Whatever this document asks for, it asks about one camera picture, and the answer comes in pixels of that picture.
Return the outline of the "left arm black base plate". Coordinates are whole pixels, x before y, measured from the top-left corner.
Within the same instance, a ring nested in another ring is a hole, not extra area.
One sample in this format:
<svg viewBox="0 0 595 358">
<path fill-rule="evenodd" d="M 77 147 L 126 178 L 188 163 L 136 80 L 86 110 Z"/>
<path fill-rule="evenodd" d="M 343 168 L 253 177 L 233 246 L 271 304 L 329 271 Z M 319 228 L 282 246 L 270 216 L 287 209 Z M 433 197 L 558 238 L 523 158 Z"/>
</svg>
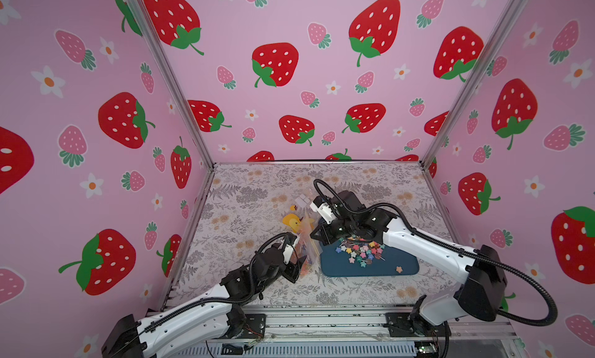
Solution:
<svg viewBox="0 0 595 358">
<path fill-rule="evenodd" d="M 242 314 L 231 311 L 228 317 L 227 330 L 221 339 L 262 339 L 265 334 L 266 314 Z"/>
</svg>

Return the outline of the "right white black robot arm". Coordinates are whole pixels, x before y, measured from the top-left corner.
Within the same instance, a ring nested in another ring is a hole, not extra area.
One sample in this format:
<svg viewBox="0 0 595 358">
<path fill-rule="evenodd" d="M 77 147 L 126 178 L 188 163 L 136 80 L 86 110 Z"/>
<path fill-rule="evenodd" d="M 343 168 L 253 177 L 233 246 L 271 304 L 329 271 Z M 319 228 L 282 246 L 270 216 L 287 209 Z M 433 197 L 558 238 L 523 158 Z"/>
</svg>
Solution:
<svg viewBox="0 0 595 358">
<path fill-rule="evenodd" d="M 489 246 L 474 249 L 443 240 L 412 226 L 397 206 L 378 203 L 363 206 L 352 192 L 334 198 L 319 196 L 310 205 L 323 222 L 311 238 L 327 246 L 352 236 L 363 237 L 392 247 L 430 263 L 452 277 L 456 284 L 446 291 L 420 298 L 412 312 L 413 320 L 441 325 L 465 316 L 493 322 L 498 316 L 537 327 L 552 325 L 558 318 L 556 302 L 548 291 L 527 274 L 500 261 Z M 519 277 L 533 287 L 548 308 L 541 319 L 516 316 L 502 308 L 507 274 Z"/>
</svg>

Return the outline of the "ziploc bag of lollipops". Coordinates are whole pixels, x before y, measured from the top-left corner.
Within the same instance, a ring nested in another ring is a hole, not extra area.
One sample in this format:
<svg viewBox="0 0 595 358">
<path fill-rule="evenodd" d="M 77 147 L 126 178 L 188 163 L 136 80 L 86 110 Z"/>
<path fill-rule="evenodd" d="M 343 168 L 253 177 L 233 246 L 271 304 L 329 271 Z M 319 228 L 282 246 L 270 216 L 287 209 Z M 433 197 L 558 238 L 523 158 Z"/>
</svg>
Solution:
<svg viewBox="0 0 595 358">
<path fill-rule="evenodd" d="M 306 257 L 302 265 L 300 277 L 306 277 L 319 269 L 321 247 L 319 242 L 310 237 L 315 225 L 311 220 L 303 220 L 297 230 L 298 241 L 295 247 L 299 258 Z"/>
</svg>

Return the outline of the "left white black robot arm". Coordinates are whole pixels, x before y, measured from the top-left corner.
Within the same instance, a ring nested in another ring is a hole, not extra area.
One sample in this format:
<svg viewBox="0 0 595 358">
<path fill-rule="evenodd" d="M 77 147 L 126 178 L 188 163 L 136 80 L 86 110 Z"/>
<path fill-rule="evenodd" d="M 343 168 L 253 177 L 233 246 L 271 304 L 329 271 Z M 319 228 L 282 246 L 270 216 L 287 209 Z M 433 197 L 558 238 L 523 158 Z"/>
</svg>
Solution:
<svg viewBox="0 0 595 358">
<path fill-rule="evenodd" d="M 299 236 L 271 237 L 247 265 L 230 271 L 204 294 L 154 316 L 120 319 L 101 348 L 103 357 L 170 357 L 195 344 L 235 338 L 247 324 L 248 305 L 280 277 L 296 283 L 307 257 L 293 261 Z"/>
</svg>

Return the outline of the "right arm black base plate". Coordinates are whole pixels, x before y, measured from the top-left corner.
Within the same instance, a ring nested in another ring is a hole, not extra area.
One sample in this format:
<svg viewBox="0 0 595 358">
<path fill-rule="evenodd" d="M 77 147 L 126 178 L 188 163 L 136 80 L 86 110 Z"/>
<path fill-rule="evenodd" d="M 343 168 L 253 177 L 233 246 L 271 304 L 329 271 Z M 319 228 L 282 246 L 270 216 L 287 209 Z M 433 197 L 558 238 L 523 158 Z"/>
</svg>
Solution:
<svg viewBox="0 0 595 358">
<path fill-rule="evenodd" d="M 385 319 L 384 327 L 390 337 L 394 338 L 438 338 L 452 335 L 445 324 L 431 325 L 419 316 L 411 318 L 406 312 L 389 312 L 385 314 Z"/>
</svg>

